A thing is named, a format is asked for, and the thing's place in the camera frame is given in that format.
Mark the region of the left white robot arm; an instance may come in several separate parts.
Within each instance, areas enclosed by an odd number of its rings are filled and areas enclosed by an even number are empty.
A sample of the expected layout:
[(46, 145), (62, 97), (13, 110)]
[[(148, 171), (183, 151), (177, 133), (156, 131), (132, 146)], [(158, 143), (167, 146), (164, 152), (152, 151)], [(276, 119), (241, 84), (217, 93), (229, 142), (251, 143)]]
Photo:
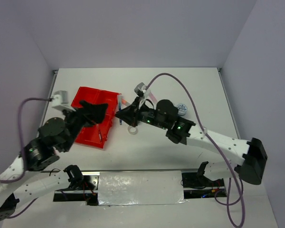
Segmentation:
[(79, 108), (68, 102), (49, 98), (52, 108), (64, 118), (48, 119), (38, 129), (38, 136), (24, 145), (19, 129), (21, 150), (13, 163), (0, 175), (0, 221), (14, 218), (17, 207), (56, 190), (82, 187), (84, 177), (76, 165), (69, 165), (57, 174), (27, 184), (26, 181), (59, 160), (56, 152), (68, 152), (82, 128), (93, 127), (104, 121), (108, 104), (80, 101)]

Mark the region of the blue crayon pen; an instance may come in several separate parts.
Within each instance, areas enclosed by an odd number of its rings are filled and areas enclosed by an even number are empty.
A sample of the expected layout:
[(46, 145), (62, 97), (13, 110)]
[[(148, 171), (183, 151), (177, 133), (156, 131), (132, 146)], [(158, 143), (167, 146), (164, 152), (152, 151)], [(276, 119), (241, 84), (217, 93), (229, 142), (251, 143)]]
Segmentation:
[(118, 95), (118, 111), (121, 111), (122, 109), (122, 95)]

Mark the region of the red pen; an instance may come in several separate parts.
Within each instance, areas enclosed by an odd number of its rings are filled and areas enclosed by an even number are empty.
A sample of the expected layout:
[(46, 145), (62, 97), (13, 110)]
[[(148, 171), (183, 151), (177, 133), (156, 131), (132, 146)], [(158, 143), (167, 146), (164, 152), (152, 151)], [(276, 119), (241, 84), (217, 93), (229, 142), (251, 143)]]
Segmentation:
[(99, 128), (99, 127), (97, 127), (97, 129), (98, 129), (99, 140), (100, 140), (100, 142), (102, 142), (102, 134), (101, 134), (101, 130), (100, 130), (100, 128)]

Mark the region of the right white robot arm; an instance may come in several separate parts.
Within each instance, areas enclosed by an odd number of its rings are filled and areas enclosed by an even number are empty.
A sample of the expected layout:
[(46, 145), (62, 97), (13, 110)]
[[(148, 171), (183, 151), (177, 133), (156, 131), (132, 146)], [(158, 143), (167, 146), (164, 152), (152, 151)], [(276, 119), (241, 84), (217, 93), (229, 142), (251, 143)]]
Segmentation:
[(175, 144), (199, 147), (226, 157), (224, 162), (205, 161), (199, 166), (200, 185), (208, 186), (212, 181), (233, 176), (252, 185), (261, 184), (268, 156), (259, 139), (247, 141), (202, 130), (198, 124), (179, 116), (177, 107), (167, 99), (160, 100), (155, 108), (139, 102), (137, 97), (115, 116), (132, 127), (146, 123), (165, 129), (166, 137)]

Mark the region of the blue white bottle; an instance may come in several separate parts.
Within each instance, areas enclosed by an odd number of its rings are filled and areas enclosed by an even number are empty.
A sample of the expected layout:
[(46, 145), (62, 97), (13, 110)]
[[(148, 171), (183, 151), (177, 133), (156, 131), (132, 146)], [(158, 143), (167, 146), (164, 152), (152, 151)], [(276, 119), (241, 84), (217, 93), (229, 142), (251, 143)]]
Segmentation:
[(176, 105), (177, 109), (178, 109), (178, 115), (179, 116), (185, 116), (187, 111), (188, 111), (188, 107), (185, 104), (177, 104)]

